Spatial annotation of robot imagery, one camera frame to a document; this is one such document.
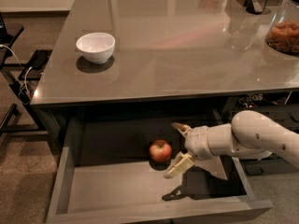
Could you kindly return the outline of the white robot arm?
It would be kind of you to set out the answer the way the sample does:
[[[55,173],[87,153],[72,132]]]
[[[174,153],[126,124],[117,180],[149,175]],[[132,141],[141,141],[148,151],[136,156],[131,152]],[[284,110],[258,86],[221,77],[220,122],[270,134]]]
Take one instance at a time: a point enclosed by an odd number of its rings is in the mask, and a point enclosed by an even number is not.
[[[179,152],[164,172],[170,179],[198,166],[217,178],[226,176],[216,169],[219,156],[263,159],[276,154],[299,167],[299,134],[252,110],[238,112],[227,124],[190,127],[174,122],[172,127],[185,138],[185,153]]]

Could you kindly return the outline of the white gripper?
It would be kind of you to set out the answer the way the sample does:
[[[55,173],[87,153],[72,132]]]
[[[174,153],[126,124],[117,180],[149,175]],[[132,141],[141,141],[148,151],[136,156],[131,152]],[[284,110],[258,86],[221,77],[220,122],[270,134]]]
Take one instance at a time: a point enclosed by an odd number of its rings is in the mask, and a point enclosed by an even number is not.
[[[187,124],[173,122],[171,126],[185,137],[185,147],[190,153],[179,152],[164,172],[164,178],[170,179],[184,174],[199,161],[210,160],[213,154],[207,141],[207,126],[191,128]]]

